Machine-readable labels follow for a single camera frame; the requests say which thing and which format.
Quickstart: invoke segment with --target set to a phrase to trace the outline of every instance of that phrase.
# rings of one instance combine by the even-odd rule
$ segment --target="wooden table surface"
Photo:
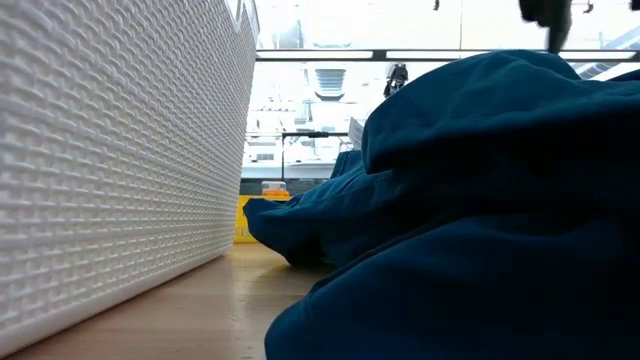
[[[262,245],[238,244],[225,257],[7,359],[264,359],[273,319],[326,273],[293,270]]]

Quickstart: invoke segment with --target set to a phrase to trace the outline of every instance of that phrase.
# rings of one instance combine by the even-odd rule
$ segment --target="dark blue fabric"
[[[359,248],[274,321],[268,359],[640,358],[637,79],[504,51],[387,99],[358,172],[376,186],[293,206],[318,252]]]

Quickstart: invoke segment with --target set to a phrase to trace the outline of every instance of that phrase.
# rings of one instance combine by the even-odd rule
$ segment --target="wooden floor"
[[[271,321],[324,274],[292,270],[262,245],[236,245],[228,256],[8,359],[264,359]]]

